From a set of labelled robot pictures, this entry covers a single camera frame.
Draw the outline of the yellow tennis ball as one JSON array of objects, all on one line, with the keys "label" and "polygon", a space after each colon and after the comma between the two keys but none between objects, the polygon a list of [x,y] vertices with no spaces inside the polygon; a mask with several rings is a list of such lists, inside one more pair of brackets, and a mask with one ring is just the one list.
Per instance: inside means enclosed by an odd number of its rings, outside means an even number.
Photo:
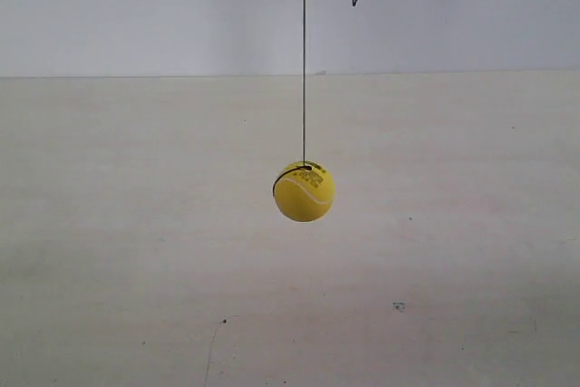
[{"label": "yellow tennis ball", "polygon": [[272,192],[284,216],[296,222],[312,222],[323,217],[334,203],[334,176],[316,162],[296,161],[278,175]]}]

